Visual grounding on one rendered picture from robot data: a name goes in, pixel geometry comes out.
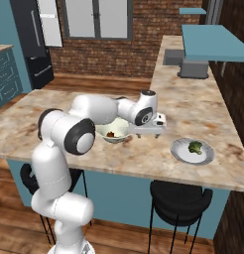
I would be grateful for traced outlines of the white open fridge door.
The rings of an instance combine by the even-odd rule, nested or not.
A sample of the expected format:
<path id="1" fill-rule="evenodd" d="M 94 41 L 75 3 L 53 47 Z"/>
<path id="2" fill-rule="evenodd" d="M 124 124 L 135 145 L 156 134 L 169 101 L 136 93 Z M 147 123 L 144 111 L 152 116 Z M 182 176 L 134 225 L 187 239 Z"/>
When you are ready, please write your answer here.
<path id="1" fill-rule="evenodd" d="M 40 18 L 47 47 L 62 47 L 56 0 L 38 0 Z"/>

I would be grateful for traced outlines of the green broccoli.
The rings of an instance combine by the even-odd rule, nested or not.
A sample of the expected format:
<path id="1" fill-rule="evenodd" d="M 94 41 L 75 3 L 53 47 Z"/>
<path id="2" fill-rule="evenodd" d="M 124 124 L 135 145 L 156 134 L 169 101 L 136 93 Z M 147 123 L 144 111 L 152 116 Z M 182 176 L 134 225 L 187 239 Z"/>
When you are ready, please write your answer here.
<path id="1" fill-rule="evenodd" d="M 191 153 L 197 153 L 198 155 L 201 155 L 202 154 L 202 152 L 200 151 L 201 147 L 202 147 L 202 144 L 200 142 L 193 141 L 189 143 L 188 150 Z"/>

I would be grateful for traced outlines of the teal kitchen island base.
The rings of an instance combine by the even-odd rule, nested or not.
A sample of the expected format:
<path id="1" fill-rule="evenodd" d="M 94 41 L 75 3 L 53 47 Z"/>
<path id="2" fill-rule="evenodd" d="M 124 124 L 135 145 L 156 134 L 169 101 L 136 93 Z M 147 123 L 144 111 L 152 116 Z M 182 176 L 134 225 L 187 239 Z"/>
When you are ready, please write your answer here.
<path id="1" fill-rule="evenodd" d="M 79 179 L 73 191 L 88 195 L 94 203 L 94 218 L 149 227 L 151 180 L 85 171 L 86 185 Z M 230 191 L 213 189 L 210 206 L 203 213 L 197 235 L 212 239 Z"/>

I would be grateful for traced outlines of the grey framed window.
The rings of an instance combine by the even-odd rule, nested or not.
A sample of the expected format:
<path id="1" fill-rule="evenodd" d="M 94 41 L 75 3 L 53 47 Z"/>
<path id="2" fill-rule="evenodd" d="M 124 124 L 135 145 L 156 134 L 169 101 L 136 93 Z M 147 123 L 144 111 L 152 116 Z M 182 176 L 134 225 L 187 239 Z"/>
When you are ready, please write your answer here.
<path id="1" fill-rule="evenodd" d="M 67 39 L 133 39 L 133 0 L 61 0 Z"/>

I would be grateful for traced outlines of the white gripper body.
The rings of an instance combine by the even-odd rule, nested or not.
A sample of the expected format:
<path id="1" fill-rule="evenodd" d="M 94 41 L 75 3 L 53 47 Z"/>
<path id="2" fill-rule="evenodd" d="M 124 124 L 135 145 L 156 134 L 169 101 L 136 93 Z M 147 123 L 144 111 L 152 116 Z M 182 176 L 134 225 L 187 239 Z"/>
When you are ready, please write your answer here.
<path id="1" fill-rule="evenodd" d="M 166 131 L 166 128 L 164 126 L 135 126 L 135 125 L 129 125 L 128 131 L 131 134 L 140 134 L 140 135 L 160 134 L 160 135 L 163 135 Z"/>

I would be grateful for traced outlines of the small teal wall cupboard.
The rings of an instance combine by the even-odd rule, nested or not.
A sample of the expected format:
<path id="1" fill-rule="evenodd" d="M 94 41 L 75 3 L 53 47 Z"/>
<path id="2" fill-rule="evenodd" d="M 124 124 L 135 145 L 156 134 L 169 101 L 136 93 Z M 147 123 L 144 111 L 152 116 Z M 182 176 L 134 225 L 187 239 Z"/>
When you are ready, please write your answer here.
<path id="1" fill-rule="evenodd" d="M 180 15 L 206 15 L 206 11 L 202 8 L 180 8 Z"/>

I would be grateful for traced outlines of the grey sink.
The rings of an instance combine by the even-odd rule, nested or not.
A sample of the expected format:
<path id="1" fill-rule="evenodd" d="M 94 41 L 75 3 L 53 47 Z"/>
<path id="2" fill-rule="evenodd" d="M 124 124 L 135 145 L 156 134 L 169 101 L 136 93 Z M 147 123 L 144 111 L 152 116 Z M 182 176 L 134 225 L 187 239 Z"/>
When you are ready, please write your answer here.
<path id="1" fill-rule="evenodd" d="M 184 57 L 183 50 L 166 49 L 164 55 L 164 65 L 179 65 Z"/>

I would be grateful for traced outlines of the pale green bowl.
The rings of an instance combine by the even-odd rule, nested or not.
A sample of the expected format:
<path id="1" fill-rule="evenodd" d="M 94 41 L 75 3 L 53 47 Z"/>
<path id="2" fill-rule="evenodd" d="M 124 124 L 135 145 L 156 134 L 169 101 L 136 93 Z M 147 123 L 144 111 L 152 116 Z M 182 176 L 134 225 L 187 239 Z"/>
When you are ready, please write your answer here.
<path id="1" fill-rule="evenodd" d="M 96 133 L 112 144 L 123 142 L 129 136 L 128 128 L 129 123 L 120 117 L 117 117 L 112 123 L 95 126 Z M 115 137 L 106 137 L 108 132 L 113 132 Z"/>

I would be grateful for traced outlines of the teal base cupboards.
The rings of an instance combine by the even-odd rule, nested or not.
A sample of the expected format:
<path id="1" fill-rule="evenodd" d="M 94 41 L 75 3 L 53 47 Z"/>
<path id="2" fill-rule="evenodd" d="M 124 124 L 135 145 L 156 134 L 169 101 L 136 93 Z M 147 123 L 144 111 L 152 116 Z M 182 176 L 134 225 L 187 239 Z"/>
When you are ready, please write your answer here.
<path id="1" fill-rule="evenodd" d="M 23 92 L 12 45 L 0 45 L 0 108 Z"/>

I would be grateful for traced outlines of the black bar stool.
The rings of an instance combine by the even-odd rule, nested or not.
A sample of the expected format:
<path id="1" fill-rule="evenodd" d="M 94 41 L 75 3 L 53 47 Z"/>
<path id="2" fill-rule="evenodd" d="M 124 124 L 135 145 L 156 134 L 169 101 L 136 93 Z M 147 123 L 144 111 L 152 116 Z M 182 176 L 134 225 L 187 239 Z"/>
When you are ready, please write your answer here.
<path id="1" fill-rule="evenodd" d="M 152 238 L 152 227 L 154 213 L 169 225 L 175 227 L 173 238 L 176 238 L 177 228 L 186 227 L 184 242 L 188 240 L 190 227 L 197 223 L 199 228 L 202 214 L 208 209 L 213 196 L 211 189 L 203 190 L 200 186 L 170 183 L 153 180 L 150 183 L 150 194 L 152 198 L 149 238 Z M 196 238 L 198 229 L 195 230 L 193 238 Z"/>
<path id="2" fill-rule="evenodd" d="M 32 195 L 31 207 L 41 216 L 54 219 L 57 241 L 51 249 L 54 254 L 80 254 L 87 244 L 82 225 L 87 224 L 92 216 L 94 205 L 87 197 L 73 192 L 78 178 L 84 170 L 70 169 L 64 180 L 68 186 L 61 189 L 58 196 L 48 197 L 43 194 L 30 164 L 21 168 L 21 180 Z"/>

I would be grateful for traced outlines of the black fridge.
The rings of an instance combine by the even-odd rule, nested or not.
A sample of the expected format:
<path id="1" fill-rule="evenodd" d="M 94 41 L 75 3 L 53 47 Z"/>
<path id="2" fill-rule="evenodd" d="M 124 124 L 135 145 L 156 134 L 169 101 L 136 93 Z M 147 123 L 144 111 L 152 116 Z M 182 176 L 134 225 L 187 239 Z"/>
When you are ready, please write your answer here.
<path id="1" fill-rule="evenodd" d="M 10 5 L 31 85 L 34 89 L 41 89 L 55 77 L 50 51 L 45 45 L 37 0 L 10 0 Z M 32 10 L 35 11 L 40 47 L 36 41 Z"/>

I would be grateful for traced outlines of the grey toaster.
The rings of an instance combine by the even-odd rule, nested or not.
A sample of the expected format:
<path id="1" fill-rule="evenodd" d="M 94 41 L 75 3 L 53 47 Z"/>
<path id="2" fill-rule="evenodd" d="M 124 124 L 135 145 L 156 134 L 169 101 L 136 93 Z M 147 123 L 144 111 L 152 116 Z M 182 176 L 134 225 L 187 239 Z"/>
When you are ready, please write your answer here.
<path id="1" fill-rule="evenodd" d="M 181 78 L 208 78 L 208 61 L 193 61 L 183 59 L 181 63 L 181 70 L 178 76 Z"/>

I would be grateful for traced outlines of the grey round plate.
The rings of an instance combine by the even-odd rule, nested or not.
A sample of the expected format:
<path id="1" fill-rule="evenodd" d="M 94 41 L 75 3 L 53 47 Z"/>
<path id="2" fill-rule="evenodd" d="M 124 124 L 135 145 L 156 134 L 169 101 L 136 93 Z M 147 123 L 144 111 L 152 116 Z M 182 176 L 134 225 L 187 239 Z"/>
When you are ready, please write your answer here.
<path id="1" fill-rule="evenodd" d="M 197 153 L 191 153 L 188 150 L 188 145 L 190 142 L 198 141 L 202 144 L 200 151 L 201 155 Z M 203 141 L 189 139 L 189 138 L 181 138 L 175 140 L 170 147 L 172 155 L 179 161 L 192 165 L 207 165 L 214 159 L 214 151 L 213 149 Z"/>

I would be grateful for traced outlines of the large teal wall cupboard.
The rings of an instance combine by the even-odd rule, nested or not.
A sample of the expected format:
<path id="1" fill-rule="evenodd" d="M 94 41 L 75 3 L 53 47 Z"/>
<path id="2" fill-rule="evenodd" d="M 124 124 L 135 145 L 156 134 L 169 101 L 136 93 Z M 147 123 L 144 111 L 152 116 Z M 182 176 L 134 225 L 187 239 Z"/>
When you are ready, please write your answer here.
<path id="1" fill-rule="evenodd" d="M 222 25 L 182 25 L 187 60 L 244 63 L 244 43 Z"/>

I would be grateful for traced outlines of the steel grey tall fitting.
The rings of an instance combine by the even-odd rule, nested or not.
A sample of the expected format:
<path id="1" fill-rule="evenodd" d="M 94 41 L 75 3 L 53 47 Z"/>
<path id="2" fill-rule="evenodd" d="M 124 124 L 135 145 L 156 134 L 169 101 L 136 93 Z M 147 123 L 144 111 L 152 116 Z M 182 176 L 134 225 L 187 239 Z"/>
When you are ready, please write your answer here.
<path id="1" fill-rule="evenodd" d="M 209 0 L 205 24 L 218 25 L 222 11 L 223 0 Z"/>

